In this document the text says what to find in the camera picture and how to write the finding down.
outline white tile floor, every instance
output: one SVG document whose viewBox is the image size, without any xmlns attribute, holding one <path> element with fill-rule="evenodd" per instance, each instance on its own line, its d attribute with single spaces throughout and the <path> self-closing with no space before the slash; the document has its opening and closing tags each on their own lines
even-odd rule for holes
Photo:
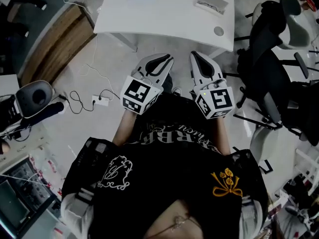
<svg viewBox="0 0 319 239">
<path fill-rule="evenodd" d="M 102 4 L 103 0 L 86 0 L 91 12 Z M 244 15 L 253 11 L 259 2 L 266 0 L 235 0 L 235 36 L 248 35 L 251 30 L 251 19 L 246 19 Z M 313 38 L 315 31 L 306 19 L 307 13 L 298 16 L 297 21 L 306 27 Z M 94 64 L 92 64 L 95 50 L 96 38 L 98 45 L 95 53 Z M 100 71 L 103 76 L 107 76 L 115 93 L 119 94 L 126 76 L 136 67 L 143 57 L 155 53 L 170 53 L 174 57 L 174 66 L 171 71 L 174 86 L 181 87 L 183 96 L 190 97 L 189 91 L 193 88 L 193 81 L 190 77 L 189 54 L 192 50 L 198 50 L 209 54 L 209 47 L 194 43 L 189 40 L 162 37 L 162 36 L 138 36 L 138 51 L 131 52 L 127 47 L 118 44 L 113 38 L 106 34 L 99 34 L 88 45 L 86 45 L 69 63 L 63 74 L 56 81 L 54 88 L 57 92 L 66 92 L 68 95 L 72 90 L 76 90 L 84 106 L 88 109 L 92 107 L 92 95 L 99 95 L 103 89 L 110 89 L 106 79 L 100 77 L 97 72 L 90 70 L 87 76 L 80 76 L 89 70 L 84 64 L 90 64 Z M 248 42 L 241 41 L 235 43 L 234 51 L 239 48 L 247 48 Z M 293 59 L 296 51 L 285 51 L 274 48 L 274 52 L 281 59 Z M 308 55 L 305 51 L 298 51 L 305 59 L 308 66 L 314 67 L 315 56 Z M 225 52 L 215 59 L 223 71 L 236 72 L 237 55 L 232 52 Z M 292 80 L 305 81 L 300 69 L 287 67 L 287 71 Z M 312 75 L 314 79 L 319 79 L 318 75 Z M 239 79 L 229 77 L 228 85 L 233 87 L 235 100 L 239 101 L 241 93 L 239 87 L 243 86 Z M 71 106 L 78 111 L 78 102 L 71 101 Z M 251 101 L 247 101 L 239 112 L 249 118 L 260 118 L 252 109 L 255 107 Z M 59 163 L 60 170 L 64 175 L 77 154 L 89 137 L 104 138 L 112 140 L 116 129 L 124 112 L 123 107 L 117 99 L 109 103 L 108 107 L 95 106 L 93 112 L 83 111 L 79 115 L 74 115 L 70 109 L 63 115 L 56 115 L 44 121 L 44 125 L 51 136 L 50 150 L 55 154 L 55 159 Z M 234 118 L 232 114 L 227 115 L 226 127 L 231 146 L 239 149 L 249 148 L 251 136 L 255 130 L 255 125 L 243 120 Z M 285 128 L 279 130 L 278 143 L 269 162 L 273 166 L 274 172 L 265 175 L 264 180 L 270 194 L 273 194 L 293 175 L 295 148 L 299 144 L 299 139 L 288 132 Z"/>
</svg>

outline white desk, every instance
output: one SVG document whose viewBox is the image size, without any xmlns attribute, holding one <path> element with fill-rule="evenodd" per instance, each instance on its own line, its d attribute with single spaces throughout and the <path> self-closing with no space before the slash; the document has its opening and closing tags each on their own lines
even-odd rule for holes
<svg viewBox="0 0 319 239">
<path fill-rule="evenodd" d="M 104 0 L 95 33 L 111 33 L 134 51 L 137 47 L 125 33 L 180 37 L 220 48 L 215 56 L 234 46 L 234 0 L 224 15 L 195 7 L 197 0 Z M 224 30 L 222 36 L 215 27 Z"/>
</svg>

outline speaker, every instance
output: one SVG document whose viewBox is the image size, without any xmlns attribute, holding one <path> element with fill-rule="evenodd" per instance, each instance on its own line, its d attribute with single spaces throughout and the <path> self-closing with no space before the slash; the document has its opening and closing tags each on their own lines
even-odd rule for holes
<svg viewBox="0 0 319 239">
<path fill-rule="evenodd" d="M 21 116 L 29 118 L 42 111 L 51 101 L 53 90 L 46 81 L 35 81 L 18 90 L 16 103 Z"/>
</svg>

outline floral embroidery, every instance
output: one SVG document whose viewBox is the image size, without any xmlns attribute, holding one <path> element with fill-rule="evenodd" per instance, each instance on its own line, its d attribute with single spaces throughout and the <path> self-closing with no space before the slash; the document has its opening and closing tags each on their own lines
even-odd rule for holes
<svg viewBox="0 0 319 239">
<path fill-rule="evenodd" d="M 211 175 L 215 178 L 215 180 L 221 186 L 221 188 L 216 187 L 216 186 L 213 188 L 213 195 L 215 197 L 223 197 L 223 196 L 226 196 L 228 193 L 232 193 L 232 194 L 235 194 L 236 196 L 243 197 L 243 191 L 241 189 L 236 188 L 238 181 L 239 181 L 239 178 L 237 176 L 235 176 L 235 184 L 234 184 L 233 180 L 231 179 L 231 177 L 233 177 L 234 174 L 228 168 L 225 169 L 225 173 L 221 172 L 219 174 L 220 178 L 223 179 L 224 184 L 222 184 L 219 181 L 219 179 L 217 178 L 215 173 L 212 173 Z"/>
<path fill-rule="evenodd" d="M 220 178 L 226 178 L 226 174 L 224 174 L 223 172 L 220 172 L 219 176 Z"/>
<path fill-rule="evenodd" d="M 229 168 L 226 168 L 226 169 L 225 169 L 225 173 L 226 173 L 228 176 L 230 176 L 230 177 L 233 177 L 233 176 L 234 176 L 233 173 L 232 173 L 232 171 L 229 170 Z"/>
</svg>

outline wooden panel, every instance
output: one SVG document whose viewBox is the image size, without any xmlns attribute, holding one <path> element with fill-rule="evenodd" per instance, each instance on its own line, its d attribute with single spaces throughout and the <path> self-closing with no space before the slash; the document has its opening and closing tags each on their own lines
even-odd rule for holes
<svg viewBox="0 0 319 239">
<path fill-rule="evenodd" d="M 47 56 L 48 52 L 55 45 L 57 40 L 72 27 L 72 24 L 79 18 L 85 15 L 81 12 L 78 6 L 72 5 L 63 13 L 59 19 L 48 30 L 44 38 L 40 41 L 36 50 L 30 57 L 30 60 L 22 74 L 21 84 L 24 86 L 32 81 L 34 75 L 42 60 Z"/>
<path fill-rule="evenodd" d="M 71 31 L 60 38 L 41 64 L 35 80 L 53 83 L 71 59 L 95 36 L 89 20 L 82 18 Z"/>
</svg>

